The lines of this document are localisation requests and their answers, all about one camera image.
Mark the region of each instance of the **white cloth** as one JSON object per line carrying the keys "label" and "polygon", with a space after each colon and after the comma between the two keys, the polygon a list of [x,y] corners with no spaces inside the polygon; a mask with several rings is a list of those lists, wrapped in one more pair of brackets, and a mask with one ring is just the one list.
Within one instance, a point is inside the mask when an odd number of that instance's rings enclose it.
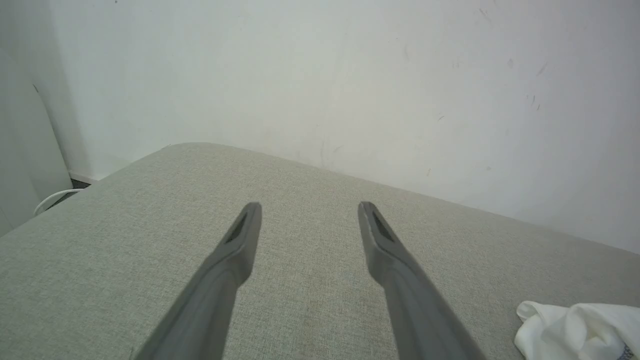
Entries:
{"label": "white cloth", "polygon": [[640,354],[640,309],[608,304],[572,307],[524,301],[514,340],[527,360],[636,360]]}

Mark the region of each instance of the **white wall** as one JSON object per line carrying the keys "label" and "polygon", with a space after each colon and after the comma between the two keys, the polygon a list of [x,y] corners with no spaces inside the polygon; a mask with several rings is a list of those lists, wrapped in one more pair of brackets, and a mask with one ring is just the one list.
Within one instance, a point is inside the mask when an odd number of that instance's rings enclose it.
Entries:
{"label": "white wall", "polygon": [[636,0],[1,6],[75,173],[223,143],[640,252]]}

